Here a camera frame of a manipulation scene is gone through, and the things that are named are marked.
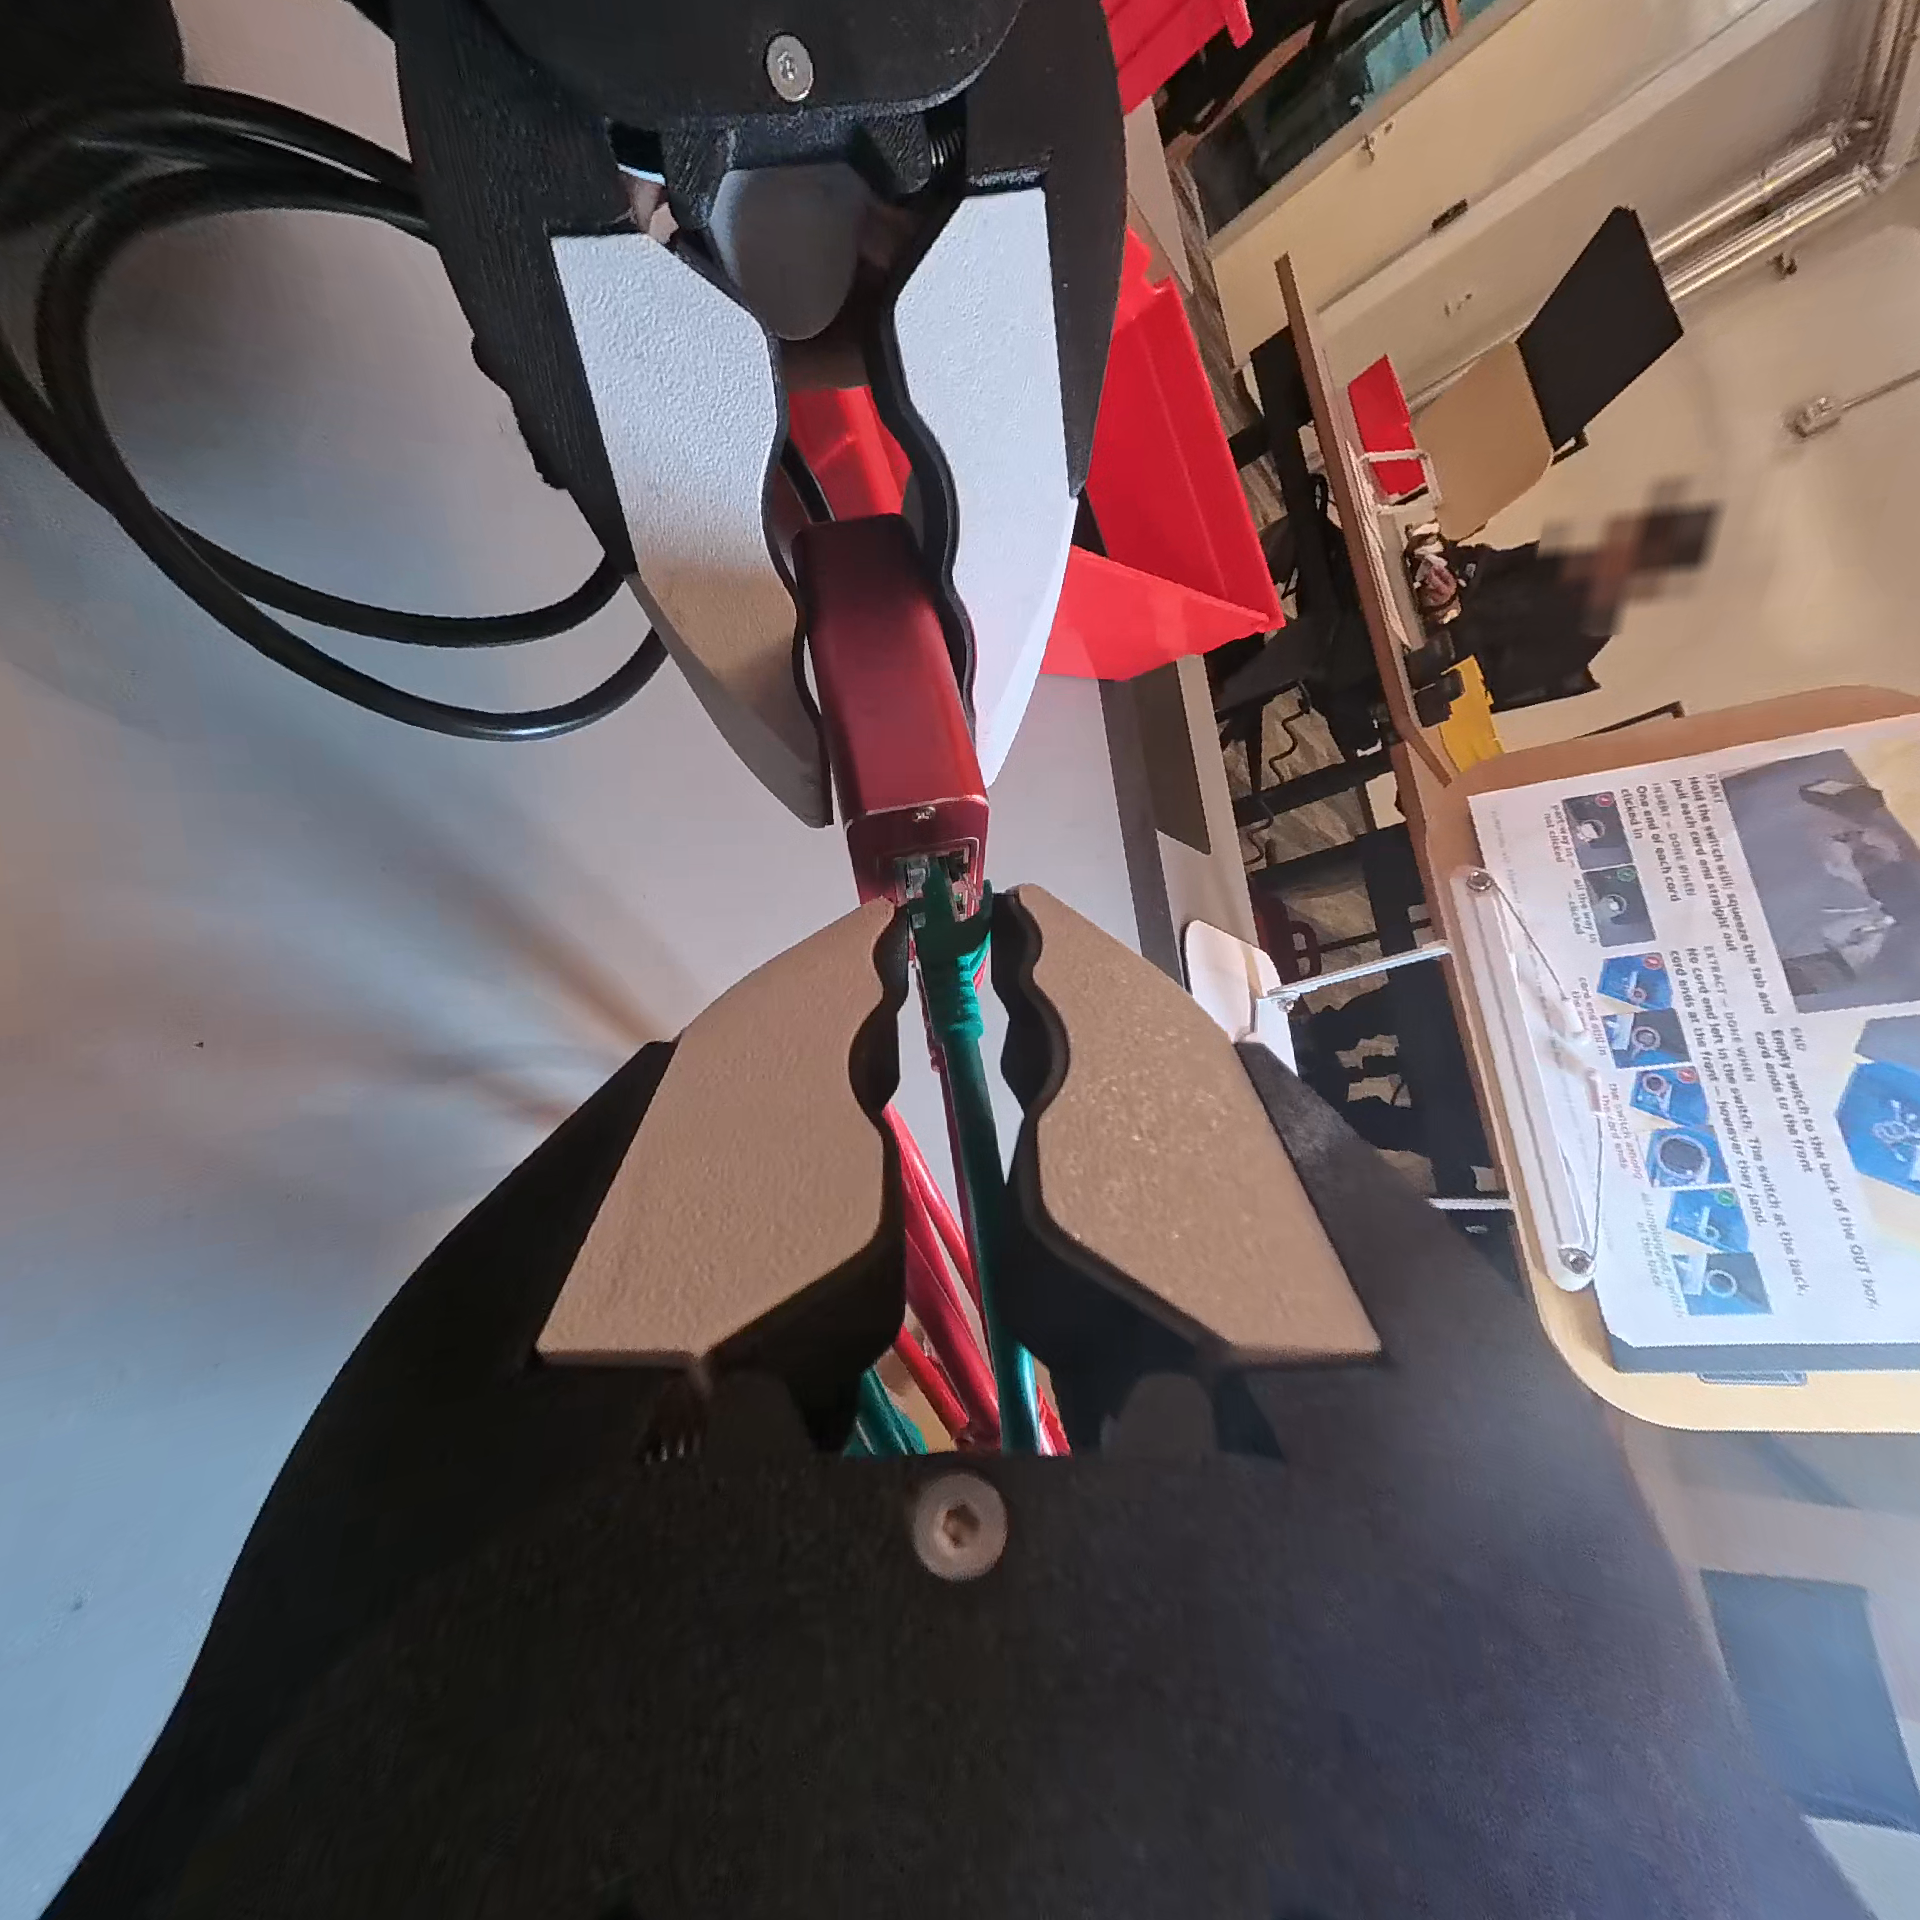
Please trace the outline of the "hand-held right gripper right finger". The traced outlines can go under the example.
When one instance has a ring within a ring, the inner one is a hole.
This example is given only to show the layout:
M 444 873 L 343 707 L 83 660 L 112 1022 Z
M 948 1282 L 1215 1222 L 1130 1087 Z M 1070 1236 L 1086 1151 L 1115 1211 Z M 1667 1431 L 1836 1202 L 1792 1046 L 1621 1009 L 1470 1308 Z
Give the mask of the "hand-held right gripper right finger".
M 1036 883 L 991 905 L 998 1070 L 1019 1107 L 1004 1322 L 1093 1454 L 1147 1379 L 1374 1364 L 1250 1066 L 1172 977 Z

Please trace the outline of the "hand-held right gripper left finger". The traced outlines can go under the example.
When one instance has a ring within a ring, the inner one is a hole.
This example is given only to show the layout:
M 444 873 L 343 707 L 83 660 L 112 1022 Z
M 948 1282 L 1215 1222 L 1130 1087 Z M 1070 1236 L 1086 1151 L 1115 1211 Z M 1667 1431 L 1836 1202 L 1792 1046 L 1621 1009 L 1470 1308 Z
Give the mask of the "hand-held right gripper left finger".
M 780 1381 L 820 1449 L 906 1322 L 898 1087 L 908 918 L 884 900 L 778 953 L 668 1051 L 535 1351 L 716 1390 Z

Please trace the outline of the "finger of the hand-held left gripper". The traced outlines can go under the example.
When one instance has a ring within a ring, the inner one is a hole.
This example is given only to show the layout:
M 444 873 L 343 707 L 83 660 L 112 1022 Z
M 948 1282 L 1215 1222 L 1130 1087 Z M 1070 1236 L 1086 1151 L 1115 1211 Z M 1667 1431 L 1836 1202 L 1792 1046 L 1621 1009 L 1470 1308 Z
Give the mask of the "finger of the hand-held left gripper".
M 959 198 L 903 281 L 906 415 L 942 458 L 946 572 L 973 642 L 975 754 L 1014 746 L 1066 587 L 1076 500 L 1042 186 Z
M 831 822 L 799 689 L 799 606 L 778 556 L 775 346 L 704 266 L 642 231 L 550 253 L 635 559 L 632 590 L 731 754 L 802 826 Z

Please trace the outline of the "red plastic bin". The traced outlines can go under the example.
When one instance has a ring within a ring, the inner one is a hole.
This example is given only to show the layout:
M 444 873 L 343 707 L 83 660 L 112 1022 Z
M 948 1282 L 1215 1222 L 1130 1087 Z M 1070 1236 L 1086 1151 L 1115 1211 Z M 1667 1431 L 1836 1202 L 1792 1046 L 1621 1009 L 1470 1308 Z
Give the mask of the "red plastic bin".
M 783 346 L 788 438 L 820 485 L 818 516 L 906 513 L 908 455 L 879 419 L 855 337 L 878 287 L 862 262 L 840 313 Z M 1179 285 L 1149 279 L 1146 243 L 1123 231 L 1087 485 L 1039 671 L 1136 681 L 1278 623 Z

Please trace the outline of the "red ethernet splitter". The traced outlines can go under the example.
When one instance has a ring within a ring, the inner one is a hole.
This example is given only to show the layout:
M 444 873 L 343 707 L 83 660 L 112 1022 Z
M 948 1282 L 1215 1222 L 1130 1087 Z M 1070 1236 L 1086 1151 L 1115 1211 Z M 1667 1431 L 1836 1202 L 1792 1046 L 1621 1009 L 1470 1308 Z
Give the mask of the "red ethernet splitter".
M 903 905 L 944 873 L 978 911 L 987 781 L 920 551 L 898 514 L 830 519 L 792 556 L 831 797 L 862 900 Z

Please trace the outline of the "long red ribbed tray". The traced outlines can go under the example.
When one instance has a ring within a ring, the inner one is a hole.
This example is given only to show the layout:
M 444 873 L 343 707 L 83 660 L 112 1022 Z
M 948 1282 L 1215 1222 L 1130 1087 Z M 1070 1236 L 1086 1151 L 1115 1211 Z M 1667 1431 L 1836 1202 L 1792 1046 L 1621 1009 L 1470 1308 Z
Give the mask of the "long red ribbed tray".
M 1101 3 L 1117 70 L 1120 109 L 1134 113 L 1212 39 L 1244 45 L 1252 35 L 1246 3 Z

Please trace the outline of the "wooden work table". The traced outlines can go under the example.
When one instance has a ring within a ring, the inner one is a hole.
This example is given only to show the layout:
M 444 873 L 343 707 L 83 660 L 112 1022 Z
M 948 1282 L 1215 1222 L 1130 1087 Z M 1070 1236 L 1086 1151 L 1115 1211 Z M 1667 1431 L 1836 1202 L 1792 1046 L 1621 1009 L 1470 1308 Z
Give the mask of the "wooden work table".
M 1330 505 L 1357 590 L 1360 617 L 1374 653 L 1387 711 L 1387 762 L 1396 779 L 1398 809 L 1407 826 L 1423 819 L 1423 804 L 1453 781 L 1453 762 L 1439 737 L 1420 721 L 1407 658 L 1423 641 L 1400 558 L 1398 525 L 1375 502 L 1375 486 L 1360 470 L 1360 442 L 1344 386 L 1332 377 L 1319 319 L 1304 298 L 1291 257 L 1280 253 L 1276 277 L 1286 313 L 1312 431 Z

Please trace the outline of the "clear page holder bar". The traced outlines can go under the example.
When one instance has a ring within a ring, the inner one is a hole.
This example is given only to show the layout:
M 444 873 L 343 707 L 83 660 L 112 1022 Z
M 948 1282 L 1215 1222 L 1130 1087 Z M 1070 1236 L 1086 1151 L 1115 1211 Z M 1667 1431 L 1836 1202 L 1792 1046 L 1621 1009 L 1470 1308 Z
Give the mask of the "clear page holder bar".
M 1582 1291 L 1599 1263 L 1599 1057 L 1578 999 L 1498 876 L 1460 868 L 1453 899 L 1514 1146 L 1510 1190 L 1527 1199 L 1552 1284 Z

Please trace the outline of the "small red bin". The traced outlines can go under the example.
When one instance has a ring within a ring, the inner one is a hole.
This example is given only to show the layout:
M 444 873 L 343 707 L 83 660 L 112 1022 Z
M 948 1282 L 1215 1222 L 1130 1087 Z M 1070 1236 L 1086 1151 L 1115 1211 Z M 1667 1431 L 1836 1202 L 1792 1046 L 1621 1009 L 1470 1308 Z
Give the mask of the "small red bin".
M 1421 497 L 1428 489 L 1428 469 L 1390 355 L 1381 355 L 1348 382 L 1348 403 L 1360 466 L 1378 500 L 1398 507 Z

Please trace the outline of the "white cabinet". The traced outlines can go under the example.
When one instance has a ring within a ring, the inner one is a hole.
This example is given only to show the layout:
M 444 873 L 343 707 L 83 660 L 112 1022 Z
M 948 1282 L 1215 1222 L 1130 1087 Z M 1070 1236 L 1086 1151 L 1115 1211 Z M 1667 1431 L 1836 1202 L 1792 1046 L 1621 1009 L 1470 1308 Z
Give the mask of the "white cabinet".
M 1274 305 L 1288 257 L 1330 305 L 1448 233 L 1598 179 L 1651 233 L 1856 97 L 1880 4 L 1494 4 L 1210 239 L 1223 307 Z

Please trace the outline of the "instruction sheet on stand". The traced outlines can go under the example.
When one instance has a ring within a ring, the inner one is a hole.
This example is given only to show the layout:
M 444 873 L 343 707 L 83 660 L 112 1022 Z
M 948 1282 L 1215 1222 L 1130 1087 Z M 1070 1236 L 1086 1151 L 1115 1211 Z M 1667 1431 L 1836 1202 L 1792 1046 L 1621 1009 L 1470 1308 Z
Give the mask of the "instruction sheet on stand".
M 1453 876 L 1482 868 L 1471 802 L 1549 778 L 1612 778 L 1644 762 L 1684 753 L 1772 747 L 1787 734 L 1834 731 L 1843 724 L 1900 723 L 1918 714 L 1911 692 L 1887 689 L 1813 689 L 1701 715 L 1655 715 L 1591 737 L 1508 753 L 1459 773 L 1412 822 L 1412 846 L 1428 886 L 1436 941 L 1452 946 L 1439 961 L 1467 1051 L 1479 1114 L 1503 1175 L 1515 1218 L 1519 1274 L 1542 1330 L 1566 1367 L 1594 1395 L 1646 1423 L 1706 1433 L 1918 1433 L 1918 1383 L 1911 1367 L 1798 1367 L 1784 1363 L 1693 1359 L 1678 1374 L 1628 1374 L 1612 1359 L 1594 1291 L 1552 1284 L 1527 1199 L 1510 1190 L 1514 1143 L 1493 1078 L 1493 1051 L 1467 980 L 1466 935 L 1453 899 Z

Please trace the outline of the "black and tan folding board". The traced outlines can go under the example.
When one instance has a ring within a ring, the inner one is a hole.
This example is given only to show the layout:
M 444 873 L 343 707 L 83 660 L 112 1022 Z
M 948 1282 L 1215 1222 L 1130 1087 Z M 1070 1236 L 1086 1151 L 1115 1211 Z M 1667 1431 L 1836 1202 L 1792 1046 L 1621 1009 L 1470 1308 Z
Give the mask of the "black and tan folding board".
M 1518 502 L 1683 334 L 1639 212 L 1612 207 L 1533 319 L 1415 413 L 1439 534 Z

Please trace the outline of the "silver ventilation duct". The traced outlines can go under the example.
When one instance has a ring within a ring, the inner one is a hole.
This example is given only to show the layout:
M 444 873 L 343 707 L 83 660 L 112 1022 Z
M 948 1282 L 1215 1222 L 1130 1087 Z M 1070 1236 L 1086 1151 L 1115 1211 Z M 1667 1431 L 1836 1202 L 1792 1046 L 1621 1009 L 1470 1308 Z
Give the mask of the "silver ventilation duct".
M 1787 271 L 1796 243 L 1871 201 L 1916 161 L 1918 4 L 1883 3 L 1839 117 L 1651 244 L 1669 299 L 1684 307 L 1755 266 Z

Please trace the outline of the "grey wall conduit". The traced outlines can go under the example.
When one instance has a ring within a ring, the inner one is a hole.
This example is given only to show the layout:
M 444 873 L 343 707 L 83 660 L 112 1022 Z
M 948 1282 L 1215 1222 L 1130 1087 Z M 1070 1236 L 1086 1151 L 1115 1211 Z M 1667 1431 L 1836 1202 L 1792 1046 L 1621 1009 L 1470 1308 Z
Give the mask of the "grey wall conduit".
M 1918 385 L 1918 380 L 1920 380 L 1918 369 L 1911 369 L 1911 370 L 1904 370 L 1900 375 L 1892 375 L 1892 377 L 1875 385 L 1867 390 L 1860 390 L 1860 394 L 1854 394 L 1854 395 L 1847 395 L 1847 397 L 1816 395 L 1816 397 L 1803 403 L 1800 407 L 1796 407 L 1792 413 L 1787 413 L 1784 427 L 1796 442 L 1813 442 L 1821 434 L 1834 431 L 1836 425 L 1843 419 L 1863 409 L 1866 404 L 1871 404 L 1876 401 L 1885 401 L 1885 397 L 1892 397 L 1898 394 L 1904 394 L 1906 388 L 1912 388 Z

